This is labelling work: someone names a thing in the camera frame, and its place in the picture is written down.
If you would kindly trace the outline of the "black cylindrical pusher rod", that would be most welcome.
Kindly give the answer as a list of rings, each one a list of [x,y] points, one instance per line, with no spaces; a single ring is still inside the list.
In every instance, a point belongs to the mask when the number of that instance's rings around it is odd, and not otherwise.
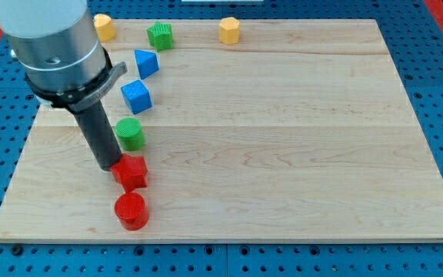
[[[122,151],[102,103],[97,102],[75,113],[74,117],[99,167],[108,172],[114,164],[119,162]]]

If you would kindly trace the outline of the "black clamp ring mount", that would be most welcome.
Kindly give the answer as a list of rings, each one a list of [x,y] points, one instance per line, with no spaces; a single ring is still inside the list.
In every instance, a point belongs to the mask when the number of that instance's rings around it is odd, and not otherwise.
[[[28,75],[25,75],[25,81],[43,105],[64,108],[72,114],[81,113],[99,103],[118,79],[128,71],[124,62],[113,66],[107,50],[105,48],[102,50],[105,55],[105,67],[97,77],[85,85],[64,92],[52,92],[39,88]]]

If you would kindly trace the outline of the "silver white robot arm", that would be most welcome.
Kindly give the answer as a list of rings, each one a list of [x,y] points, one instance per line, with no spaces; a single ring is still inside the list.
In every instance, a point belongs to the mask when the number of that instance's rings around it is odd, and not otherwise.
[[[74,115],[99,167],[122,157],[102,98],[127,72],[113,65],[80,0],[0,0],[0,29],[38,100]]]

